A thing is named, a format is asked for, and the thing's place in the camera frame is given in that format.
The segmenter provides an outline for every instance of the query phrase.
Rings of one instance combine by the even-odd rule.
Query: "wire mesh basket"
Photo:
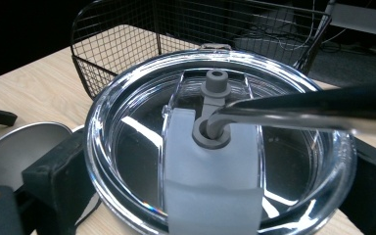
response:
[[[330,23],[323,12],[253,0],[99,0],[76,17],[72,60],[91,98],[164,53],[228,44],[308,73]]]

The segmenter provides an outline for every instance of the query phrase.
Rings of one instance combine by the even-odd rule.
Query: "metal rod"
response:
[[[376,85],[257,98],[227,104],[207,123],[215,139],[228,123],[376,133]]]

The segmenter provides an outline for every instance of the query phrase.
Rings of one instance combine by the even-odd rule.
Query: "wooden table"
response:
[[[20,126],[39,121],[57,121],[69,128],[84,124],[92,104],[84,92],[71,61],[70,48],[0,76],[0,110],[17,114],[13,127],[0,125],[0,136]],[[376,136],[361,136],[376,147]],[[101,206],[77,234],[127,234],[117,219]],[[318,234],[361,234],[337,211]]]

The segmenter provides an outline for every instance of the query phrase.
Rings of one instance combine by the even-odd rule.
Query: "dark wall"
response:
[[[324,11],[328,2],[329,0],[315,0],[315,10]],[[313,0],[293,0],[293,3],[295,7],[311,10]],[[376,10],[376,0],[337,0],[336,3]],[[334,37],[342,30],[341,27],[329,26],[325,39]],[[358,43],[362,47],[371,48],[376,47],[376,34],[347,29],[340,36],[334,37],[332,41],[346,45]]]
[[[92,0],[1,0],[0,75],[70,45],[71,25]]]

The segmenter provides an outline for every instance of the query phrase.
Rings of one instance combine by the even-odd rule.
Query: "gray cylindrical fitting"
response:
[[[225,70],[207,71],[207,79],[201,86],[201,90],[205,96],[226,97],[231,92],[231,86],[228,84],[228,73]]]
[[[221,93],[227,89],[228,74],[225,70],[209,70],[206,88],[213,93]]]
[[[192,137],[199,146],[206,148],[206,149],[220,149],[226,146],[230,142],[230,138],[231,138],[230,126],[228,125],[225,126],[224,131],[218,138],[209,139],[209,138],[206,138],[202,133],[202,132],[205,132],[206,125],[207,125],[207,119],[204,117],[199,117],[194,122]]]

